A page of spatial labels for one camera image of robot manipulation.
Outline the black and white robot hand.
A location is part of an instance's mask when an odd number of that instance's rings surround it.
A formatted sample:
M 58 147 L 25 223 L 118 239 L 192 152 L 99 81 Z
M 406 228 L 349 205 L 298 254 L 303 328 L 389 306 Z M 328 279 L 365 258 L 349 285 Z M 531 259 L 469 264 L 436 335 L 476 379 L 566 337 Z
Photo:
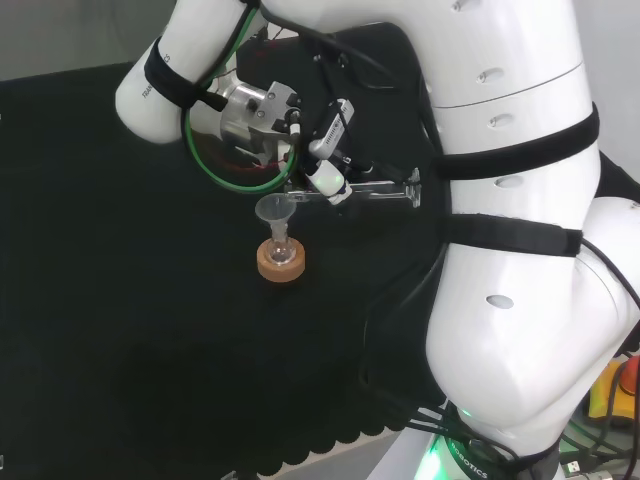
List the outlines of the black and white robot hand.
M 332 100 L 303 140 L 302 171 L 310 186 L 332 205 L 346 201 L 352 183 L 376 175 L 402 183 L 401 173 L 363 157 L 355 148 L 350 122 L 355 108 L 346 98 Z

